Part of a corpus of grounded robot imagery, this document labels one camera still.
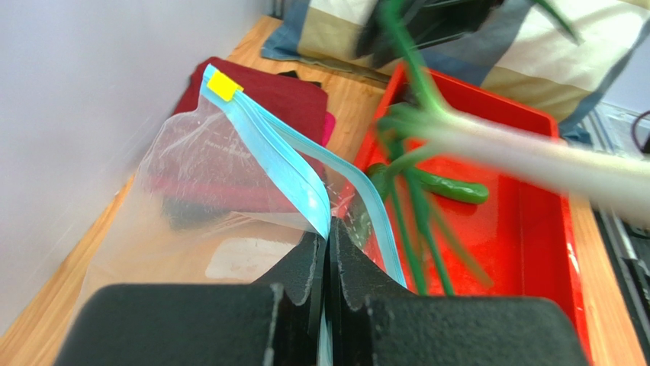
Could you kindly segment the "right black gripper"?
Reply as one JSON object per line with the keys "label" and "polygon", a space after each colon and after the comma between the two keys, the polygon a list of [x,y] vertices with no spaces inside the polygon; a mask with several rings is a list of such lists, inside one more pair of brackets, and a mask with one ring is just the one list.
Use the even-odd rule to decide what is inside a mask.
{"label": "right black gripper", "polygon": [[[379,69],[399,56],[392,49],[389,31],[380,22],[384,1],[377,1],[361,26],[353,48],[353,58],[368,56],[370,66]],[[403,1],[400,16],[418,49],[448,43],[473,34],[502,1]]]}

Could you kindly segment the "striped blue yellow pillow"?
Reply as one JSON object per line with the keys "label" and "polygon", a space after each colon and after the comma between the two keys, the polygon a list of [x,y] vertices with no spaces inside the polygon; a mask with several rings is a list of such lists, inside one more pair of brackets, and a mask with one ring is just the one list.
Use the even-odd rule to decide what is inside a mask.
{"label": "striped blue yellow pillow", "polygon": [[[301,61],[386,79],[355,45],[373,1],[293,1],[262,46],[267,59]],[[423,50],[426,65],[529,105],[558,121],[567,140],[588,144],[584,118],[649,36],[647,1],[554,1],[579,36],[566,37],[531,1],[503,1],[473,34]]]}

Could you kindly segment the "lower green pepper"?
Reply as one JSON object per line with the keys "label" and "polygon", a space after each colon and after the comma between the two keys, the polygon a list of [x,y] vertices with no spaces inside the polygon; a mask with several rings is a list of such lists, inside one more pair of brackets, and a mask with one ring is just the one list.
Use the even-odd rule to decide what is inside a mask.
{"label": "lower green pepper", "polygon": [[[384,178],[387,168],[385,164],[378,162],[365,170],[382,201],[388,196]],[[411,171],[422,188],[429,193],[467,204],[483,204],[489,198],[489,190],[482,184],[445,178],[418,168],[412,168]]]}

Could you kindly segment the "clear zip top bag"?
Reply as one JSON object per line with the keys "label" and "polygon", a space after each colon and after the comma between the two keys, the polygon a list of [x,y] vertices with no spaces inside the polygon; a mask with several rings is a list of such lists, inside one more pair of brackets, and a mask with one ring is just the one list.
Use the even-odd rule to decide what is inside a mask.
{"label": "clear zip top bag", "polygon": [[335,226],[403,288],[378,193],[321,143],[326,109],[326,93],[307,82],[223,60],[199,66],[140,163],[75,312],[119,284],[270,284],[305,303]]}

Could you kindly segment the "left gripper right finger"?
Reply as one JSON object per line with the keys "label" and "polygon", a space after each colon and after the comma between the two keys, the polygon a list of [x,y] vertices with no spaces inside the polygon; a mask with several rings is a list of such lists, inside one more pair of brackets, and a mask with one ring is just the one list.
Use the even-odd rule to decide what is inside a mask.
{"label": "left gripper right finger", "polygon": [[335,365],[588,364],[550,300],[418,296],[362,253],[339,218],[329,250]]}

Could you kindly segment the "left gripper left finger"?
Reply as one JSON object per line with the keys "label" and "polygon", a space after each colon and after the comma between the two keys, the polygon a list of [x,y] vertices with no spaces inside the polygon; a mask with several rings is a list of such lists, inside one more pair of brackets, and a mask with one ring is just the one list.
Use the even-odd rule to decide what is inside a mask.
{"label": "left gripper left finger", "polygon": [[314,365],[326,247],[306,234],[251,284],[104,287],[55,364]]}

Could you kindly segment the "green onion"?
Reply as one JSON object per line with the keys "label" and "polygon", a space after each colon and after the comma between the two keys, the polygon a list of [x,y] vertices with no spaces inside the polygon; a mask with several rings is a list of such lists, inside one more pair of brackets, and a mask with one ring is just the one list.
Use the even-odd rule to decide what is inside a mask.
{"label": "green onion", "polygon": [[534,133],[499,127],[449,106],[423,67],[401,17],[400,1],[389,1],[378,11],[379,23],[402,55],[407,77],[419,106],[395,104],[378,121],[379,136],[390,151],[404,139],[425,145],[401,153],[388,166],[387,184],[404,177],[413,194],[416,164],[440,154],[459,156],[503,170],[512,176],[556,193],[577,193],[613,211],[631,223],[649,226],[649,161],[625,159],[589,149],[571,147]]}

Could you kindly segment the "dark red folded cloth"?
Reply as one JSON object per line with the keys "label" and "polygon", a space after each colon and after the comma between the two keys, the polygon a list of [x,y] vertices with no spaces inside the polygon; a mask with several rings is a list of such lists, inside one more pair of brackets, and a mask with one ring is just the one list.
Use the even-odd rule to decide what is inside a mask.
{"label": "dark red folded cloth", "polygon": [[319,146],[327,95],[318,86],[218,57],[199,64],[140,165],[173,230],[245,217],[313,233],[330,228]]}

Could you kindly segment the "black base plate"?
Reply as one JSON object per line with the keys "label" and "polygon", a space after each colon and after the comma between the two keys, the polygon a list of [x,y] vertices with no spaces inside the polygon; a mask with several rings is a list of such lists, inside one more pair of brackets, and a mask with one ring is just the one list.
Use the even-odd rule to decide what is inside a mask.
{"label": "black base plate", "polygon": [[[638,114],[610,104],[597,108],[596,124],[603,150],[631,159],[649,156],[649,113]],[[611,264],[649,364],[649,230],[603,209],[596,212]]]}

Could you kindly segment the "red plastic tray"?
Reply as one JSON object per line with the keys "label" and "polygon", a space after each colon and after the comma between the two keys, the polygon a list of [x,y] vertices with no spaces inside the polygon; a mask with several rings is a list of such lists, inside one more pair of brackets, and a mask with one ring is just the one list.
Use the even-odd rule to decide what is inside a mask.
{"label": "red plastic tray", "polygon": [[[459,111],[559,140],[555,119],[547,113],[434,70],[430,74],[442,96]],[[398,64],[375,120],[386,114],[389,105],[405,101],[407,86],[404,67]],[[372,123],[354,165],[365,171],[379,162],[387,158]],[[491,287],[482,286],[436,233],[455,292],[461,296],[544,297],[555,302],[570,319],[587,365],[592,365],[568,198],[487,165],[449,156],[429,159],[418,167],[434,175],[483,184],[489,190],[487,201],[479,205],[427,195],[436,198],[461,243],[494,282]]]}

